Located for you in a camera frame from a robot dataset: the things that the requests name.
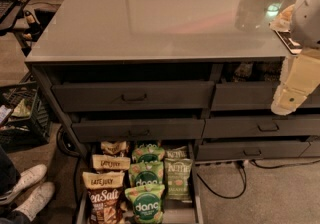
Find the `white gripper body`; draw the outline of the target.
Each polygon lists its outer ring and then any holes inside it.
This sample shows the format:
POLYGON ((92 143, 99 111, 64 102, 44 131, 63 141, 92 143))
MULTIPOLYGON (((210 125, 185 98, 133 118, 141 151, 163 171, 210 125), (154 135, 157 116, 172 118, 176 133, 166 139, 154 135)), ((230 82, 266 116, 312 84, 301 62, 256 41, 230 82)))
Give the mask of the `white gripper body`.
POLYGON ((308 97, 320 84, 320 51, 303 48, 283 62, 281 85, 308 97))

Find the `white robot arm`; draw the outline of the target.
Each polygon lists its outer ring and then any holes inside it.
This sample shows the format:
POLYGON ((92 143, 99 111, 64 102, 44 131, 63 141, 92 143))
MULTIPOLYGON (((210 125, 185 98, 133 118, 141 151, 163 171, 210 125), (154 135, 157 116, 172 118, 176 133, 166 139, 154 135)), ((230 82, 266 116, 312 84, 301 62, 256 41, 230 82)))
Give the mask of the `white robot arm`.
POLYGON ((290 36, 302 50, 283 61, 271 104, 277 115, 295 112, 320 85, 320 0, 296 0, 290 9, 290 36))

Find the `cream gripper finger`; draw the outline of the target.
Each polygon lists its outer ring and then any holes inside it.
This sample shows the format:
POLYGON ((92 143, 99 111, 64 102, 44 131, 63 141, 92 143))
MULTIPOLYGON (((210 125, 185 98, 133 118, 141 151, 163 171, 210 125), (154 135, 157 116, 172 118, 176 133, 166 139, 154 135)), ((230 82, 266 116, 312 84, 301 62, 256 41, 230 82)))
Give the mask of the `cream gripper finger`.
POLYGON ((279 85, 274 93, 271 111, 276 115, 286 116, 297 110, 307 97, 295 91, 290 91, 279 85))

